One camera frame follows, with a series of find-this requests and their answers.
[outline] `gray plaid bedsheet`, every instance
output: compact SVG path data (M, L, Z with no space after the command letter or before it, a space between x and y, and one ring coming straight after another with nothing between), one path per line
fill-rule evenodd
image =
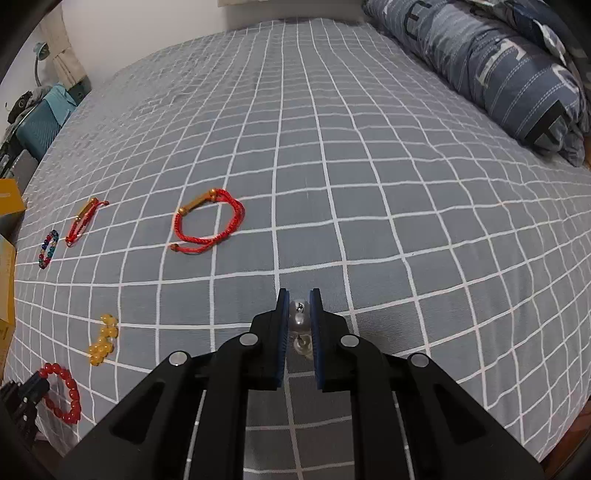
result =
M39 408L65 452L170 352L214 350L280 287L319 287L383 351L431 355L542 458L588 396L590 185L366 24L170 47L93 91L25 192L7 377L71 369L81 422ZM168 249L173 212L212 187L243 201L240 231L202 255ZM111 204L41 271L47 232L65 237L93 195ZM203 206L183 227L213 234L231 213ZM120 335L91 368L103 313ZM246 478L353 478L348 396L318 393L312 370L290 347L284 388L251 395Z

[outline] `red string bracelet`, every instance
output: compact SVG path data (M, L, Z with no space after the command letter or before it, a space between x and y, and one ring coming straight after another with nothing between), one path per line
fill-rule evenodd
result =
M46 363L42 368L39 369L39 376L41 378L47 378L50 374L56 374L62 380L66 382L66 386L70 389L69 395L72 399L70 403L70 411L62 411L52 399L49 398L49 394L45 396L45 405L49 408L53 414L68 424L76 424L80 420L82 415L82 406L80 405L80 393L78 392L78 384L76 380L72 378L70 371L67 368L62 368L60 364Z
M187 215L191 210L197 208L199 205L206 201L210 201L212 203L226 202L232 205L232 208L234 208L234 217L232 218L232 220L230 220L226 229L222 233L219 233L212 238L198 238L196 236L183 235L183 231L181 230L182 218L185 215ZM177 237L186 242L190 242L192 244L200 244L203 246L199 248L193 248L181 247L179 244L171 244L170 249L174 252L183 252L186 254L200 254L201 252L205 252L205 250L211 248L216 243L221 242L222 240L228 238L232 233L234 233L244 220L244 214L244 205L241 204L238 200L232 198L232 195L230 195L226 190L208 190L207 193L204 193L200 197L197 197L191 203L188 203L185 206L179 208L177 214L174 216L174 233L177 235Z
M66 245L68 247L74 245L74 243L82 236L82 230L88 225L98 207L108 204L109 202L107 201L99 202L98 198L92 197L88 203L84 205L80 213L76 215L72 228L70 228L70 233L66 236Z

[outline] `yellow box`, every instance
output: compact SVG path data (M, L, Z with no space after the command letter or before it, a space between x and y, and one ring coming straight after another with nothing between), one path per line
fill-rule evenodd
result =
M10 238L26 206L15 179L0 179L0 235Z
M0 380L16 327L14 316L14 247L0 235Z

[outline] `white wall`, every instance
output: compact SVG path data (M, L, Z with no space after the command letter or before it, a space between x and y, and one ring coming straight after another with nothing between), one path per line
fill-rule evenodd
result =
M98 85L164 47L276 18L363 18L361 0L269 0L218 8L217 0L63 0L76 56Z
M0 83L0 108L2 110L2 113L0 113L0 135L4 134L4 130L8 126L8 112L18 98L28 90L37 87L34 73L35 54L33 47L38 41L44 41L39 27L33 30L12 65L10 65L4 80ZM58 81L53 63L49 60L39 62L38 74L42 85Z

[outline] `curtain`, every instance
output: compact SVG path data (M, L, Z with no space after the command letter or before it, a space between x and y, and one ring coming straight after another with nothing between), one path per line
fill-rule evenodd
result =
M49 58L53 61L57 76L66 87L72 88L86 77L86 71L76 58L61 14L61 5L55 7L40 23L41 32L49 44Z

